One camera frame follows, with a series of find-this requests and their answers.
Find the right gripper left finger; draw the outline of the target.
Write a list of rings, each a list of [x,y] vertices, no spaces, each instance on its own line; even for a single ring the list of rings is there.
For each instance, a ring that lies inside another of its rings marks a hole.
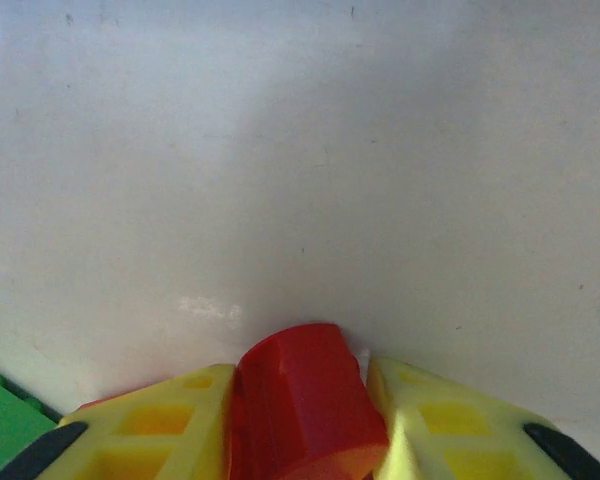
[[[83,406],[0,479],[226,479],[234,374],[216,364]]]

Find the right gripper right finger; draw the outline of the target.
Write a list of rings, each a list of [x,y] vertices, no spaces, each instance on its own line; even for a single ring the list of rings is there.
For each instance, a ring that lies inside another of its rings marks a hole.
[[[387,357],[367,390],[389,448],[376,479],[600,479],[600,461],[529,410]]]

